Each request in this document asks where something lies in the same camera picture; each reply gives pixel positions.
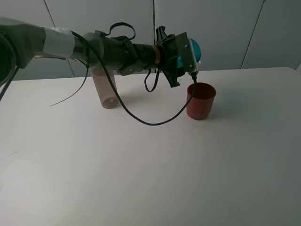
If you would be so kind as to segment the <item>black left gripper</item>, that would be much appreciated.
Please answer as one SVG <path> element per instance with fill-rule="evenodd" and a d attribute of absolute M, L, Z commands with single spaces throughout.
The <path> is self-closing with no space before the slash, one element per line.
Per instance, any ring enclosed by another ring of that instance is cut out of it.
<path fill-rule="evenodd" d="M 160 69 L 171 88 L 180 86 L 177 81 L 177 58 L 183 55 L 185 32 L 167 35 L 164 26 L 156 28 L 156 45 L 160 48 Z"/>

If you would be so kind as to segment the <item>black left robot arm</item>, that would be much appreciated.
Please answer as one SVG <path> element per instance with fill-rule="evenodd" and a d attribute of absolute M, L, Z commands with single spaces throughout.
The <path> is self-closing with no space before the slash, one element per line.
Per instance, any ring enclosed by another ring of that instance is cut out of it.
<path fill-rule="evenodd" d="M 121 75 L 148 68 L 161 69 L 171 87 L 187 71 L 179 65 L 184 48 L 168 35 L 156 45 L 135 44 L 126 36 L 112 37 L 96 31 L 78 38 L 69 29 L 46 28 L 2 17 L 0 19 L 0 83 L 6 83 L 15 68 L 24 69 L 35 56 L 80 59 L 91 68 L 103 65 Z"/>

